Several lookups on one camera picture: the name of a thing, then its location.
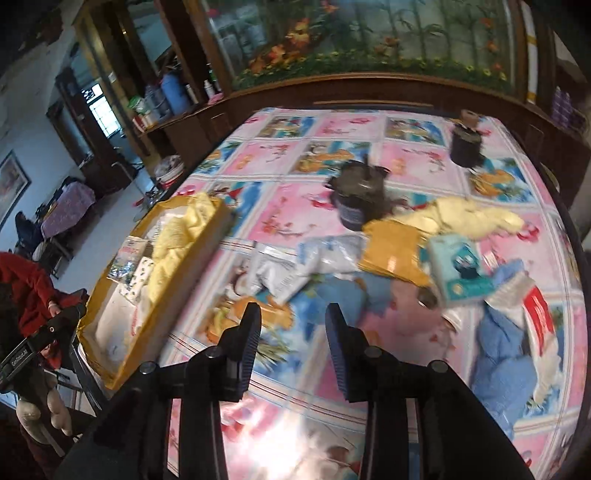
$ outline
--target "floor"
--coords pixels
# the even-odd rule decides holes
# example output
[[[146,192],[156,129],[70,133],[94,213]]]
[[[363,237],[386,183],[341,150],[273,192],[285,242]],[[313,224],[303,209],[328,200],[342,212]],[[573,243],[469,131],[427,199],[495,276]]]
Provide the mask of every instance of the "floor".
[[[113,258],[123,240],[135,226],[134,216],[140,207],[133,203],[141,198],[136,185],[145,188],[149,177],[140,172],[135,184],[104,198],[96,205],[97,215],[85,234],[73,245],[74,258],[59,268],[54,286],[63,292],[86,288],[90,293],[101,273]]]

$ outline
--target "tablecloth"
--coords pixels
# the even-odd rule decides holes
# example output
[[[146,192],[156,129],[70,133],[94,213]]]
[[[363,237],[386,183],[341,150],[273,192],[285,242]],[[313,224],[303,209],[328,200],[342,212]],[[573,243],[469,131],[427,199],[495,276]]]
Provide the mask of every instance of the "tablecloth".
[[[523,406],[513,443],[537,479],[556,471],[577,422],[587,363],[586,312],[573,251],[542,179],[502,123],[482,118],[479,124],[486,157],[480,174],[498,177],[493,191],[478,188],[478,173],[450,161],[452,128],[448,119],[397,111],[269,108],[252,115],[176,192],[204,190],[224,198],[236,221],[170,334],[160,363],[186,360],[217,340],[210,322],[216,313],[231,317],[245,301],[236,284],[248,271],[255,242],[295,247],[310,236],[347,231],[324,182],[344,161],[368,153],[372,163],[391,170],[387,195],[397,211],[461,195],[506,207],[526,221],[519,234],[491,235],[478,248],[489,267],[521,258],[550,307],[563,375],[543,403]],[[222,405],[230,480],[255,478],[263,470],[269,479],[357,477],[366,405],[343,399],[324,326],[310,320],[307,307],[305,301],[292,301],[275,310],[270,321],[276,327],[261,335],[265,355],[257,357],[249,391],[239,404]],[[400,360],[426,365],[445,359],[470,384],[482,315],[481,307],[471,307],[461,330],[442,322],[424,331],[403,325],[387,309],[367,313],[359,327]],[[168,452],[175,473],[179,408],[177,400]],[[411,476],[418,478],[412,414],[409,431]]]
[[[72,228],[95,201],[93,190],[79,181],[64,187],[55,208],[41,224],[43,237],[49,239]]]

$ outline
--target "blue bottle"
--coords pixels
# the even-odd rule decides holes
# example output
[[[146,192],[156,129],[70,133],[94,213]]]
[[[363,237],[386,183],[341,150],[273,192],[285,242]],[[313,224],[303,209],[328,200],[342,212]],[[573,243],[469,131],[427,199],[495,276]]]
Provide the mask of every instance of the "blue bottle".
[[[173,110],[173,114],[180,115],[189,110],[191,101],[187,96],[187,91],[174,73],[164,74],[161,87],[170,108]]]

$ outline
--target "picture frame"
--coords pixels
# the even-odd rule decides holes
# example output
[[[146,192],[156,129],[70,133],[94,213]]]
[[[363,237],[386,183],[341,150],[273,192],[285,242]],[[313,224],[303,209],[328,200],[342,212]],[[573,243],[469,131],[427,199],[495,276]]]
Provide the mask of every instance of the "picture frame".
[[[0,163],[0,229],[30,184],[31,180],[11,150]]]

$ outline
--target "red sleeve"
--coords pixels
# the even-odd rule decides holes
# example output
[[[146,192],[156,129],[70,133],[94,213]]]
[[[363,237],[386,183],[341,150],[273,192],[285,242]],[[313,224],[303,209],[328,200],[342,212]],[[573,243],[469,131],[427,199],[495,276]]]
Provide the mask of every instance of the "red sleeve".
[[[53,288],[49,275],[38,264],[15,254],[4,253],[1,255],[2,267],[13,272],[20,280],[35,290],[43,305],[47,306],[50,300],[56,299],[57,292]]]

